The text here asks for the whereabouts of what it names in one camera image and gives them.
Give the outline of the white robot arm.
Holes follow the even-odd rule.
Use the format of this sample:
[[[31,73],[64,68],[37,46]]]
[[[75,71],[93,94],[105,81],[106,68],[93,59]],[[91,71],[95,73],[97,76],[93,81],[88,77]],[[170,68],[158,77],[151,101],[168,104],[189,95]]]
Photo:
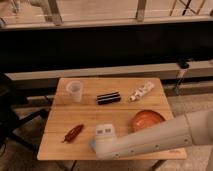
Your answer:
[[[206,171],[213,171],[213,109],[175,117],[126,136],[117,137],[112,124],[95,130],[98,159],[117,159],[187,146],[212,145]]]

